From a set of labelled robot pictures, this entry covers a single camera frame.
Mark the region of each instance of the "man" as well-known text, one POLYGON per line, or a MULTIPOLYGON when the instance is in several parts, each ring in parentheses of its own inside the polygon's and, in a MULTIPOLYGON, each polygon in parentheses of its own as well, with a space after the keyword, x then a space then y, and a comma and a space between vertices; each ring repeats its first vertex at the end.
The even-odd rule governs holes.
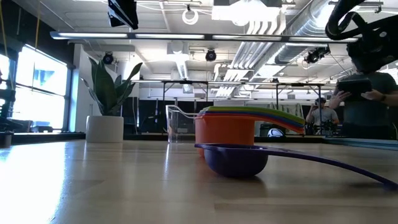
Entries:
MULTIPOLYGON (((336 111, 325 107, 326 100, 324 98, 320 98, 320 100, 321 100, 320 103, 319 103, 319 99, 315 100, 315 104, 311 106, 310 112, 308 112, 306 121, 308 123, 314 122, 315 125, 320 126, 321 119, 320 119, 319 110, 321 110, 322 111, 322 122, 330 120, 333 122, 333 124, 338 124, 340 121, 338 120, 336 111)), ((322 134, 331 134, 331 133, 324 130, 322 132, 322 134)))
POLYGON ((369 79, 372 91, 362 93, 367 100, 345 101, 351 93, 336 88, 329 107, 335 109, 345 102, 342 134, 349 138, 390 139, 388 106, 398 106, 398 87, 388 73, 357 72, 343 80, 369 79))

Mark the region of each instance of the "wall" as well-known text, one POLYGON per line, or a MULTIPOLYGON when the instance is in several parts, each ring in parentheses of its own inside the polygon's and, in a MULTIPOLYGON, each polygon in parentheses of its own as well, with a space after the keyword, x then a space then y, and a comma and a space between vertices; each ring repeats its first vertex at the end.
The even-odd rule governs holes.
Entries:
MULTIPOLYGON (((37 18, 11 0, 2 0, 1 4, 9 58, 16 61, 17 53, 21 51, 24 44, 33 47, 35 45, 37 18)), ((54 29, 44 22, 40 23, 37 48, 68 65, 72 65, 73 44, 68 45, 67 40, 54 40, 50 36, 51 31, 54 31, 54 29)), ((0 37, 0 53, 4 54, 2 35, 0 37)))
MULTIPOLYGON (((88 60, 88 56, 81 44, 75 45, 73 64, 76 66, 76 69, 74 69, 72 75, 69 131, 85 132, 87 116, 101 115, 98 105, 91 98, 83 81, 80 80, 80 78, 84 78, 90 86, 93 86, 91 63, 88 60)), ((107 71, 113 79, 117 77, 114 71, 108 68, 107 71)))

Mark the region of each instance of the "black t-shirt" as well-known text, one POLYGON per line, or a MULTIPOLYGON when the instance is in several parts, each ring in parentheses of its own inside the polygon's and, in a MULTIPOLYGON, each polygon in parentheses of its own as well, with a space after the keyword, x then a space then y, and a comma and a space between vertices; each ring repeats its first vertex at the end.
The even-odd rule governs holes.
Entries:
MULTIPOLYGON (((393 91, 398 91, 396 81, 388 73, 359 73, 344 77, 341 80, 360 80, 366 78, 371 81, 373 89, 383 94, 391 94, 393 91)), ((390 121, 387 110, 388 106, 378 101, 347 101, 344 107, 344 122, 360 126, 388 126, 390 125, 390 121)))

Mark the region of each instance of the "ductwork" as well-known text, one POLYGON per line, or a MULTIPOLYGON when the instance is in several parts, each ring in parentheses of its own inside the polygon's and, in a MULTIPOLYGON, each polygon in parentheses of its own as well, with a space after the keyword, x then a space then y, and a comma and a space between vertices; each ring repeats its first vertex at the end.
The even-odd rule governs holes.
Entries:
MULTIPOLYGON (((283 35, 324 35, 327 20, 334 6, 329 5, 329 0, 314 0, 297 17, 292 25, 285 30, 283 35)), ((287 65, 299 57, 308 47, 286 46, 285 44, 272 44, 267 51, 267 55, 259 61, 254 68, 262 78, 270 78, 280 72, 285 66, 272 66, 272 69, 266 67, 267 63, 287 65)))

